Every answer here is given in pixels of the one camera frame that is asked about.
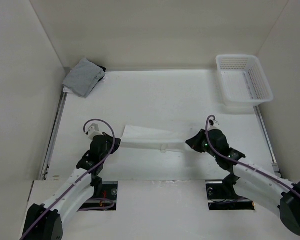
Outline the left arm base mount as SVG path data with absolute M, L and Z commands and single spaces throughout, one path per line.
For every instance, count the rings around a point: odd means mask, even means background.
M 78 211 L 116 211 L 118 186 L 118 182 L 103 182 Z

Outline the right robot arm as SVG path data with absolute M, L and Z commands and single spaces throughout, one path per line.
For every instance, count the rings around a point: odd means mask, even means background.
M 293 183 L 267 172 L 229 146 L 226 136 L 217 128 L 200 130 L 185 142 L 198 153 L 211 155 L 229 174 L 222 180 L 227 199 L 249 199 L 275 214 L 293 234 L 300 236 L 300 182 Z

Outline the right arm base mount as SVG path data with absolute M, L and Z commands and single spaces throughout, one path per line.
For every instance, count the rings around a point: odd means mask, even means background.
M 239 178 L 229 174 L 223 180 L 205 182 L 208 208 L 210 211 L 254 211 L 254 202 L 237 195 L 234 185 Z

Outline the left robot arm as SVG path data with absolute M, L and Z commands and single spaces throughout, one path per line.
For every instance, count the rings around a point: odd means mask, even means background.
M 104 211 L 115 207 L 111 188 L 104 188 L 99 174 L 105 160 L 121 145 L 106 133 L 92 138 L 90 149 L 77 163 L 68 180 L 53 196 L 27 211 L 21 239 L 60 240 L 64 227 L 78 211 Z

